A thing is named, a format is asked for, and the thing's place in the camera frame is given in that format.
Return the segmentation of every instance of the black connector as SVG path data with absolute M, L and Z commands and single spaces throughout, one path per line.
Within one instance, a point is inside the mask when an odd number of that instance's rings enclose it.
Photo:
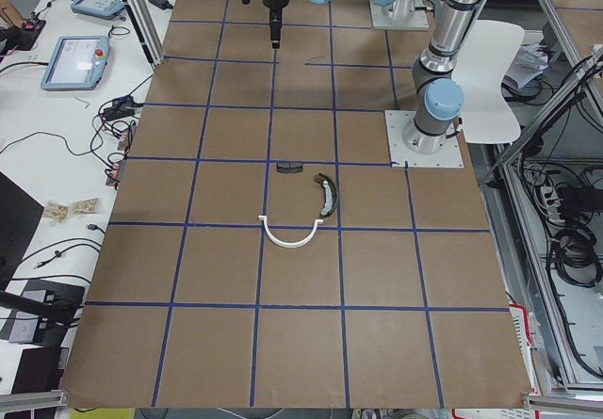
M 149 0 L 149 3 L 159 9 L 173 9 L 173 5 L 168 0 Z

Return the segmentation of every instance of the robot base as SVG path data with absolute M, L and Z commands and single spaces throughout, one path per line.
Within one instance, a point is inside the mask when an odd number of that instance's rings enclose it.
M 456 137 L 446 139 L 442 148 L 432 155 L 423 155 L 411 150 L 402 138 L 404 126 L 415 117 L 415 111 L 385 111 L 387 139 L 389 140 L 389 157 L 392 166 L 404 168 L 462 168 L 463 158 Z M 451 134 L 454 127 L 448 129 Z
M 370 2 L 370 16 L 373 21 L 373 28 L 382 28 L 385 30 L 409 30 L 409 31 L 427 31 L 430 24 L 427 20 L 425 11 L 415 9 L 408 16 L 390 18 L 383 13 L 383 8 Z M 424 7 L 423 0 L 415 0 L 415 8 Z

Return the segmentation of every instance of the power adapter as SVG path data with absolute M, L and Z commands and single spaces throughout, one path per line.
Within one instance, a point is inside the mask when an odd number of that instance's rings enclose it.
M 173 9 L 173 5 L 168 0 L 149 0 L 149 3 L 159 9 Z

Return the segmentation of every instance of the white table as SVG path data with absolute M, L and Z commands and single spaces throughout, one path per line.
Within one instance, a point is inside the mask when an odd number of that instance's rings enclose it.
M 37 10 L 44 8 L 48 1 L 50 0 L 40 0 Z M 90 123 L 98 107 L 114 97 L 128 93 L 153 73 L 129 18 L 125 22 L 105 21 L 74 14 L 69 5 L 69 1 L 57 1 L 44 11 L 41 17 L 47 20 L 47 25 L 41 32 L 35 50 L 17 52 L 7 57 L 0 68 L 19 61 L 48 61 L 60 36 L 106 35 L 113 24 L 127 27 L 131 34 L 125 38 L 111 39 L 111 54 L 103 79 L 92 91 L 44 91 L 40 88 L 44 72 L 42 66 L 20 67 L 0 74 L 0 140 L 5 140 L 5 144 L 34 132 L 46 131 L 65 136 L 75 152 L 85 152 L 89 149 L 94 133 Z M 149 7 L 149 10 L 157 33 L 163 40 L 171 12 L 155 7 Z M 149 83 L 137 90 L 135 100 L 144 101 Z M 114 152 L 117 147 L 115 138 L 104 139 L 106 144 L 98 151 L 101 156 Z M 87 198 L 101 199 L 99 213 L 94 215 L 73 217 L 60 224 L 43 218 L 27 253 L 71 237 L 102 241 L 103 235 L 98 231 L 87 230 L 86 225 L 94 223 L 103 229 L 106 227 L 116 191 L 105 186 L 104 165 L 93 155 L 75 157 L 67 152 L 60 139 L 35 136 L 0 154 L 0 170 L 42 205 L 49 201 L 67 204 Z M 52 264 L 33 268 L 36 262 L 47 259 L 54 250 L 65 246 L 59 245 L 25 262 L 17 269 L 14 277 L 69 273 L 90 279 L 97 253 L 85 247 L 70 250 Z M 88 289 L 85 282 L 73 278 L 50 281 L 83 285 Z M 21 294 L 24 286 L 25 282 L 11 282 L 7 291 Z M 0 317 L 6 317 L 8 313 L 8 310 L 0 308 Z M 4 320 L 0 320 L 0 327 L 2 325 Z M 63 346 L 71 347 L 75 333 L 76 329 L 67 332 Z M 30 347 L 33 346 L 0 341 L 0 395 L 10 394 L 21 353 Z

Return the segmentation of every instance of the white curved handle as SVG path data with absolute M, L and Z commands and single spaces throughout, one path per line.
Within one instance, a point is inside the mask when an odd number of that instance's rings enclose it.
M 270 240 L 272 240 L 272 242 L 274 242 L 276 245 L 278 245 L 279 247 L 283 247 L 283 248 L 302 247 L 303 245 L 308 243 L 310 240 L 312 240 L 312 237 L 314 237 L 314 234 L 317 233 L 318 225 L 322 224 L 324 222 L 324 220 L 317 218 L 314 220 L 314 227 L 312 228 L 312 231 L 305 238 L 303 238 L 299 242 L 284 242 L 283 240 L 276 238 L 274 236 L 274 234 L 270 231 L 270 229 L 268 227 L 268 217 L 267 216 L 260 215 L 257 219 L 259 219 L 260 221 L 262 221 L 262 223 L 264 223 L 264 230 L 266 231 L 266 235 L 268 236 L 268 238 Z

